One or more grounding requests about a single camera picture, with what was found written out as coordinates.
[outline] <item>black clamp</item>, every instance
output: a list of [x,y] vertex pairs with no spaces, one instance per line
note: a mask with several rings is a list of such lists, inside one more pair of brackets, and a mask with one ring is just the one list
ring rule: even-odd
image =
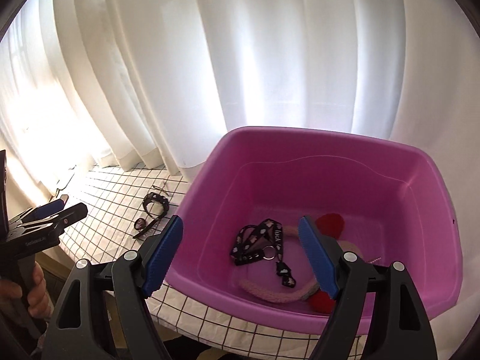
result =
[[160,234],[116,261],[72,269],[53,312],[42,359],[113,360],[113,342],[103,291],[114,291],[118,316],[133,360],[171,360],[158,336],[145,298],[162,285],[183,236],[174,215]]
[[[62,207],[63,205],[59,207],[53,202],[23,212],[11,221],[6,239],[0,240],[0,276],[9,278],[22,288],[22,298],[14,299],[12,303],[28,334],[34,339],[38,339],[47,329],[44,320],[32,318],[27,311],[29,307],[27,295],[35,286],[32,278],[35,253],[57,246],[60,243],[59,236],[64,233],[65,228],[87,216],[87,207],[83,203],[47,217],[38,215],[39,212],[48,214]],[[37,213],[37,218],[39,216],[44,218],[27,222],[25,217],[29,213]]]
[[[384,267],[366,263],[353,252],[344,253],[306,216],[300,220],[298,235],[320,288],[337,301],[311,360],[349,357],[367,292],[375,293],[375,304],[362,360],[437,359],[427,313],[404,264]],[[325,269],[333,274],[325,274]]]

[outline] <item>sheer curtain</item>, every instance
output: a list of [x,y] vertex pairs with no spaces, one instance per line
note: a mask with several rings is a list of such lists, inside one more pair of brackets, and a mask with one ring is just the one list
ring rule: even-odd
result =
[[7,150],[9,176],[32,205],[55,193],[85,148],[47,61],[40,10],[39,0],[29,0],[0,43],[0,146]]
[[405,0],[406,58],[391,139],[426,151],[454,203],[463,254],[457,305],[431,321],[448,359],[480,313],[480,39],[455,0]]
[[27,57],[42,50],[34,70],[44,66],[55,98],[70,105],[63,120],[81,132],[71,156],[82,148],[125,170],[165,163],[192,179],[240,126],[388,138],[403,78],[403,7],[403,0],[30,0],[23,10],[33,11],[36,32],[21,29],[35,40]]

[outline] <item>black lanyard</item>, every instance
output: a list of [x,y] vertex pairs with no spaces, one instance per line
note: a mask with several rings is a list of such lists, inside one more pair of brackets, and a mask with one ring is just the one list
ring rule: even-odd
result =
[[[243,235],[247,229],[253,228],[253,231],[243,240]],[[262,249],[255,249],[255,244],[265,239],[268,245]],[[272,247],[275,250],[275,256],[267,258],[266,248]],[[294,288],[297,283],[291,275],[291,269],[283,262],[283,230],[282,225],[273,219],[266,219],[260,225],[247,225],[238,232],[235,244],[230,252],[236,266],[255,263],[262,259],[271,260],[277,257],[277,276],[282,277],[282,285]]]

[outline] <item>grid pattern tablecloth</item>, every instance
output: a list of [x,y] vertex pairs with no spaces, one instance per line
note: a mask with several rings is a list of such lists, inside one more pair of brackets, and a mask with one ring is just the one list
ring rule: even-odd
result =
[[[170,209],[156,230],[160,232],[176,212],[189,188],[181,176],[171,176],[164,167],[145,169],[139,164],[129,172],[119,167],[94,167],[84,178],[67,188],[68,205],[84,202],[88,216],[66,229],[61,247],[77,261],[93,263],[113,261],[130,249],[138,249],[142,240],[132,239],[133,222],[146,217],[143,197],[152,186],[164,187]],[[301,334],[256,325],[224,314],[187,297],[168,283],[147,300],[154,321],[193,339],[229,352],[258,359],[308,358],[317,335]],[[365,337],[357,337],[350,360],[359,359]]]

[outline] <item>finger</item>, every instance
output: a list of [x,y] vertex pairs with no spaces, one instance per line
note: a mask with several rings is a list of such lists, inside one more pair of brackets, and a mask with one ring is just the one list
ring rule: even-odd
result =
[[43,270],[36,261],[33,267],[32,276],[33,276],[33,281],[35,282],[36,285],[39,285],[44,278]]
[[35,306],[40,303],[47,291],[47,282],[42,280],[39,285],[33,287],[27,295],[28,304]]
[[45,318],[47,316],[47,308],[50,308],[49,297],[45,294],[38,304],[28,308],[28,312],[33,318]]
[[6,279],[0,279],[0,297],[17,299],[22,297],[22,288]]

